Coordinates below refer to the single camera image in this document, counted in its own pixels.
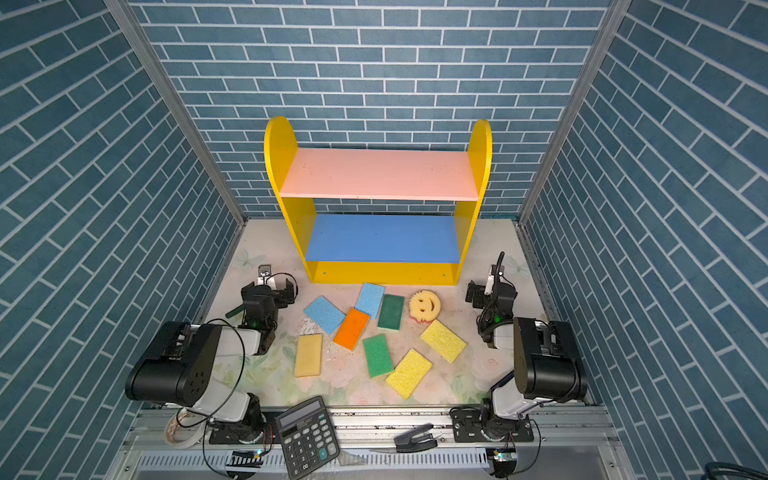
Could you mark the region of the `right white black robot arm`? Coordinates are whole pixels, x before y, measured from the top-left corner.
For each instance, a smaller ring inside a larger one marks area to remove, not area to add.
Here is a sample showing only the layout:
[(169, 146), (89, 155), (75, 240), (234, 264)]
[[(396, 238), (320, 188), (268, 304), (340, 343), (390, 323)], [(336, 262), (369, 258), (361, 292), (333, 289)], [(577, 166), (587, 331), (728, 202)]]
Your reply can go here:
[(484, 286), (470, 282), (466, 301), (480, 310), (476, 326), (481, 340), (492, 349), (512, 352), (513, 366), (479, 406), (451, 408), (458, 443), (531, 442), (534, 409), (586, 396), (586, 374), (571, 325), (516, 316), (518, 292), (503, 272), (497, 264)]

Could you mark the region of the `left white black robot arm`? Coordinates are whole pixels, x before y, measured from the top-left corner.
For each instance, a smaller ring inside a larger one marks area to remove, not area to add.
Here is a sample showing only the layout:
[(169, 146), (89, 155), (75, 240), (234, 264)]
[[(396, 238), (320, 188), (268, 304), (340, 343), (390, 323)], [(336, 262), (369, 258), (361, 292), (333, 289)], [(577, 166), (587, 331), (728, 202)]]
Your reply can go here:
[(210, 427), (234, 443), (266, 440), (270, 428), (260, 400), (238, 389), (247, 360), (265, 355), (276, 338), (279, 311), (299, 293), (293, 275), (273, 273), (269, 265), (241, 289), (242, 315), (235, 326), (227, 319), (200, 325), (164, 323), (128, 374), (125, 395), (138, 402), (175, 404), (200, 418), (182, 428)]

